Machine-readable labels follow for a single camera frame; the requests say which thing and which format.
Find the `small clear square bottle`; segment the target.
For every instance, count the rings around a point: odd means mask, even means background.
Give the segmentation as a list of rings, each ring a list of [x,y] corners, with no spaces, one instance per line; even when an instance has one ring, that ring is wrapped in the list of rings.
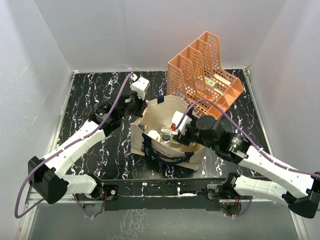
[[[138,127],[144,132],[146,127],[143,124],[139,124]]]

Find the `large clear square bottle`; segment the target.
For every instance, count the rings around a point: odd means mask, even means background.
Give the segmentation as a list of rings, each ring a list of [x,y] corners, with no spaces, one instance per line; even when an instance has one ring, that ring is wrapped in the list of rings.
[[[175,132],[172,132],[171,130],[162,129],[160,132],[160,136],[161,136],[160,142],[165,145],[172,145],[174,134],[175,134]]]

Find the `cream canvas tote bag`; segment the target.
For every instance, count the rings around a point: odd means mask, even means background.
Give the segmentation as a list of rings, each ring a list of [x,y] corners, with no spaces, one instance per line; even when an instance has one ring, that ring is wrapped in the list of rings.
[[[174,140],[177,125],[188,104],[177,96],[160,96],[147,102],[142,117],[130,124],[130,152],[168,166],[197,170],[207,149],[197,143],[183,145]]]

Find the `cream round cap bottle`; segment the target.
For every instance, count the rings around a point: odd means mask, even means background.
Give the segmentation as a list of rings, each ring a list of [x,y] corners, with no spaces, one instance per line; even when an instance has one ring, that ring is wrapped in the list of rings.
[[[161,140],[161,135],[156,130],[150,130],[147,135],[155,141]]]

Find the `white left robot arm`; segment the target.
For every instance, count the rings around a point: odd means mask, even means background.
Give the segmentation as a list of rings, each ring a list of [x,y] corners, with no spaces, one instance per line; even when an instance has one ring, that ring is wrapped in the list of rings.
[[[28,161],[29,184],[48,204],[64,195],[87,194],[97,200],[103,187],[93,175],[68,175],[68,170],[91,147],[108,137],[128,116],[141,117],[147,107],[146,95],[136,91],[122,95],[117,102],[102,103],[82,127],[48,156]]]

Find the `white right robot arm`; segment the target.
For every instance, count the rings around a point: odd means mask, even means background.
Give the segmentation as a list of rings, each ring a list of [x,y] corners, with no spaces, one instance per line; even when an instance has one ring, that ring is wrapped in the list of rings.
[[[253,196],[287,206],[295,214],[312,219],[320,204],[320,174],[303,173],[257,147],[244,134],[226,131],[213,116],[188,116],[176,111],[171,119],[183,144],[200,144],[225,161],[249,168],[266,177],[254,180],[232,173],[220,186],[221,195]]]

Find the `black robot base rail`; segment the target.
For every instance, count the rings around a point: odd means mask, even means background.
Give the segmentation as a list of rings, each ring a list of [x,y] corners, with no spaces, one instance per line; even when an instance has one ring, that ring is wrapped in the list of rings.
[[[219,211],[220,203],[239,197],[230,186],[223,187],[225,178],[158,178],[103,180],[100,193],[90,199],[77,194],[77,200],[101,204],[103,211],[132,209],[179,210],[203,209]]]

